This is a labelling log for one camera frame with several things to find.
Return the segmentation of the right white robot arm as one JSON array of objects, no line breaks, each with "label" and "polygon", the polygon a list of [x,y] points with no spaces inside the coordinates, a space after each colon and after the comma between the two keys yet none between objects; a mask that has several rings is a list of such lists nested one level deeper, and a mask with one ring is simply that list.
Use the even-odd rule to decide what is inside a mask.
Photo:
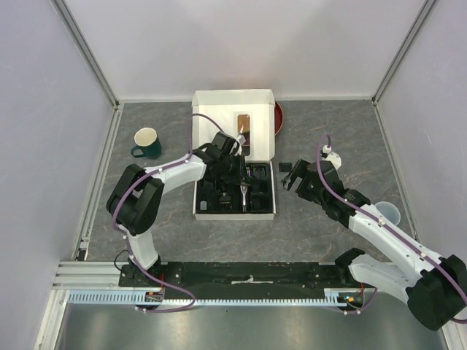
[{"label": "right white robot arm", "polygon": [[336,259],[334,278],[343,287],[369,284],[406,304],[413,317],[432,331],[466,308],[466,264],[456,255],[442,257],[393,224],[365,195],[346,188],[328,160],[298,160],[282,180],[294,182],[299,198],[321,206],[326,215],[366,239],[391,262],[377,262],[352,248]]}]

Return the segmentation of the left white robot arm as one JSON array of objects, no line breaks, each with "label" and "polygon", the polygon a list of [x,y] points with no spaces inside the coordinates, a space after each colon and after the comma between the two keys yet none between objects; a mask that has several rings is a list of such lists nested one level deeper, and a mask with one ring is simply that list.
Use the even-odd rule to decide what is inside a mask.
[{"label": "left white robot arm", "polygon": [[159,255],[154,247],[153,226],[162,197],[190,182],[206,180],[223,186],[246,184],[247,172],[242,154],[243,135],[216,133],[211,142],[189,151],[178,160],[161,166],[142,168],[129,165],[106,208],[112,224],[127,240],[131,261],[137,265],[135,279],[145,287],[158,283]]}]

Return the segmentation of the small oil bottle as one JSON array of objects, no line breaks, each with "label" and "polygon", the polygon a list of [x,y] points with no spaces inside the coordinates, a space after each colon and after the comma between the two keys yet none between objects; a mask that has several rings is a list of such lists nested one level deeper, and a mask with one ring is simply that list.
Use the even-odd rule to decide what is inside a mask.
[{"label": "small oil bottle", "polygon": [[200,210],[206,211],[209,208],[208,201],[203,199],[200,201]]}]

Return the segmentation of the black silver hair clipper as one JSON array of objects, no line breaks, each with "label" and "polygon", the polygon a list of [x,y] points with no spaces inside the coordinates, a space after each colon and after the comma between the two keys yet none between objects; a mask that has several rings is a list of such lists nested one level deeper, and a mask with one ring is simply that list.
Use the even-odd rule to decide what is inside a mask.
[{"label": "black silver hair clipper", "polygon": [[240,185],[242,195],[242,211],[246,213],[250,207],[250,186],[247,184]]}]

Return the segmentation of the black comb guard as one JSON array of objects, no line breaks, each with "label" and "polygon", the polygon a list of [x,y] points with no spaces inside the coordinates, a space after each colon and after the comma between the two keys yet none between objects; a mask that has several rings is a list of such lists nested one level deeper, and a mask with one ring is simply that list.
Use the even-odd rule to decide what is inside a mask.
[{"label": "black comb guard", "polygon": [[218,208],[220,211],[231,211],[233,208],[232,204],[232,197],[226,193],[223,192],[220,197],[218,198]]},{"label": "black comb guard", "polygon": [[293,165],[290,162],[280,162],[278,165],[280,173],[289,173],[293,169]]}]

